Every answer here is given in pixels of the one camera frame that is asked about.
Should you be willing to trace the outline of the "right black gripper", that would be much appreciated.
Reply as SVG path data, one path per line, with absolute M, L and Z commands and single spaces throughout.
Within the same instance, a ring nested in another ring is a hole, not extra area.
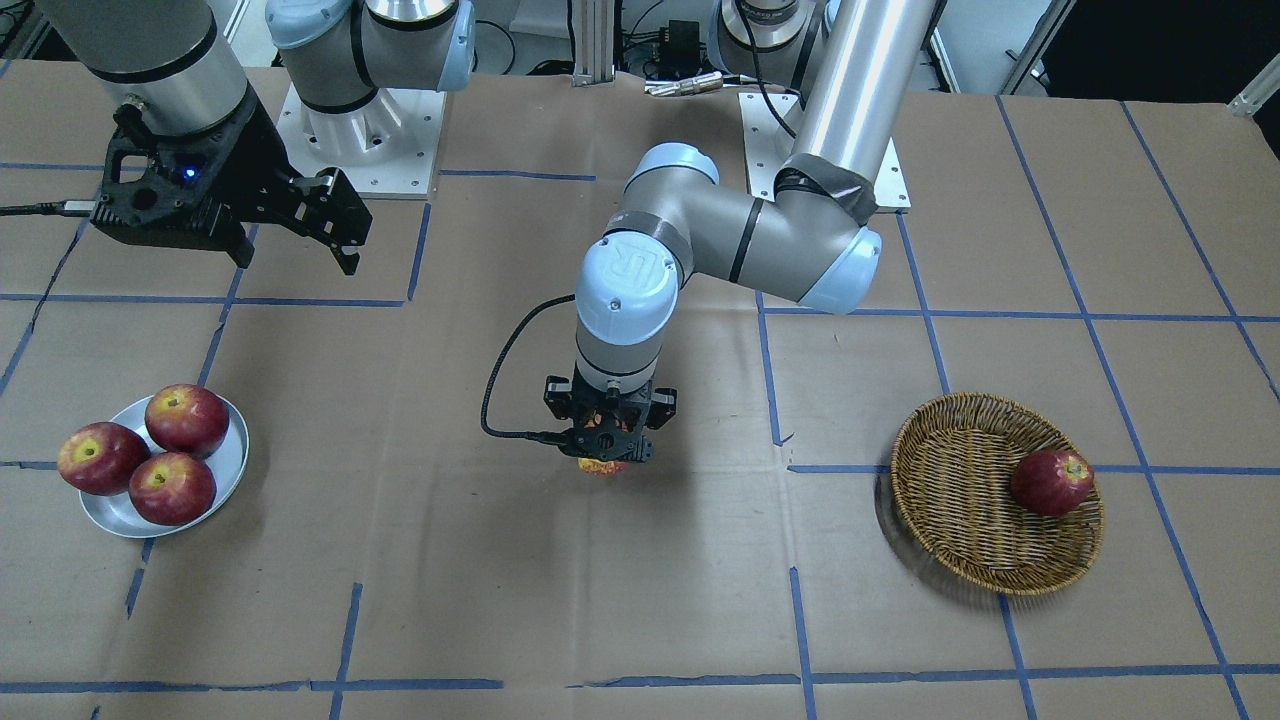
M 127 94 L 113 113 L 99 199 L 90 223 L 145 247 L 224 252 L 241 269 L 253 258 L 244 224 L 280 225 L 325 246 L 353 275 L 372 214 L 338 167 L 301 176 L 252 85 L 207 129 L 160 135 L 152 104 Z

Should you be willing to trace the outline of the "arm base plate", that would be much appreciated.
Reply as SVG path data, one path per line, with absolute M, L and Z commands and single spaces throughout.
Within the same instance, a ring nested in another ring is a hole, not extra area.
M 305 176 L 342 169 L 364 199 L 425 200 L 433 190 L 447 92 L 381 88 L 364 108 L 315 111 L 291 86 L 276 120 L 291 164 Z
M 783 114 L 796 131 L 803 129 L 808 120 L 794 95 L 742 88 L 737 100 L 748 192 L 758 199 L 772 200 L 774 178 L 794 154 L 795 141 L 787 136 L 769 108 Z M 882 143 L 867 143 L 852 136 L 846 137 L 844 132 L 847 129 L 842 120 L 829 120 L 819 128 L 812 143 L 801 146 L 801 151 L 873 179 L 873 196 L 879 214 L 910 211 L 911 191 L 893 140 L 887 136 Z

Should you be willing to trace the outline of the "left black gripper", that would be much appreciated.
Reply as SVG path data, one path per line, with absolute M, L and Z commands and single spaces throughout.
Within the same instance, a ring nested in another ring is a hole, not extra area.
M 622 393 L 600 391 L 581 375 L 549 375 L 543 400 L 552 415 L 570 427 L 550 436 L 550 443 L 571 457 L 596 461 L 648 462 L 654 446 L 645 430 L 658 430 L 677 413 L 677 389 L 652 380 Z

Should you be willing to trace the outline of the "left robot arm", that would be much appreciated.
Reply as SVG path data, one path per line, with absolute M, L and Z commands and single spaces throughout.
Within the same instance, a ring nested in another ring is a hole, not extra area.
M 792 149 L 768 197 L 722 186 L 716 164 L 687 143 L 648 150 L 618 211 L 582 260 L 575 292 L 571 378 L 547 378 L 543 398 L 566 423 L 530 441 L 571 457 L 645 462 L 645 430 L 663 427 L 676 393 L 653 377 L 666 327 L 695 274 L 832 315 L 867 296 L 882 240 L 876 177 L 932 1 L 842 1 L 835 14 Z

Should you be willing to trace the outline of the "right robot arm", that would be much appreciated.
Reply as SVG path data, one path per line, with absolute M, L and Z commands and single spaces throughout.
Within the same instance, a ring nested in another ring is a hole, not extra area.
M 41 1 L 115 102 L 99 196 L 81 214 L 119 243 L 224 252 L 248 223 L 316 240 L 356 273 L 372 217 L 346 174 L 407 140 L 393 90 L 454 91 L 471 72 L 470 1 L 270 1 L 265 19 L 321 168 L 297 170 L 205 1 Z

